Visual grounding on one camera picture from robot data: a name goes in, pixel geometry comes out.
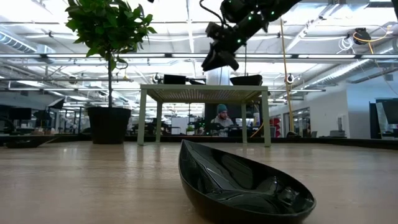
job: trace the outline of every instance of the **black tray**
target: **black tray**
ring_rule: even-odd
[[[254,85],[260,86],[262,84],[262,76],[261,75],[250,75],[250,76],[242,76],[242,77],[233,77],[230,78],[232,85]]]
[[[216,223],[301,223],[315,208],[293,177],[201,144],[182,141],[178,168],[191,203]]]
[[[9,149],[28,149],[28,148],[36,148],[39,147],[45,143],[49,143],[51,141],[54,141],[58,137],[47,137],[47,136],[37,136],[37,137],[32,137],[31,139],[28,140],[18,140],[18,141],[12,141],[12,142],[7,142],[6,147]]]

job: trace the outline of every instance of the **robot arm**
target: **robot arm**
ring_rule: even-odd
[[[278,19],[301,0],[224,0],[221,13],[224,20],[236,23],[234,27],[209,23],[206,33],[214,42],[202,63],[203,71],[229,65],[239,68],[234,53],[260,29],[267,32],[270,22]]]

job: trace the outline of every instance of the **beanie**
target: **beanie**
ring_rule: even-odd
[[[227,111],[226,106],[225,105],[218,105],[217,106],[217,113],[221,113],[223,111]]]

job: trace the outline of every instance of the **wall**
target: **wall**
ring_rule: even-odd
[[[309,93],[304,101],[293,101],[292,110],[310,108],[311,130],[318,136],[329,136],[331,130],[338,130],[337,118],[343,117],[343,130],[349,137],[348,106],[346,86],[340,84],[325,88],[326,92]],[[270,116],[289,112],[287,105],[270,107]]]
[[[398,93],[398,76],[396,73],[394,78],[395,80],[389,82],[389,84]],[[389,88],[383,77],[374,78],[359,84],[348,84],[347,100],[351,138],[370,138],[369,102],[375,103],[376,98],[397,97],[398,95]]]

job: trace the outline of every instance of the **table leg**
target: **table leg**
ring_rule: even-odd
[[[262,122],[264,123],[264,145],[265,147],[271,146],[271,131],[269,127],[269,112],[268,112],[268,92],[261,93],[262,98]]]
[[[162,102],[157,102],[157,115],[156,115],[156,142],[160,142],[160,134],[162,130]]]
[[[140,146],[144,145],[146,104],[147,104],[147,90],[141,90],[141,100],[139,102],[138,137],[137,137],[137,144]]]
[[[246,124],[246,104],[242,105],[242,142],[248,143],[248,126]]]

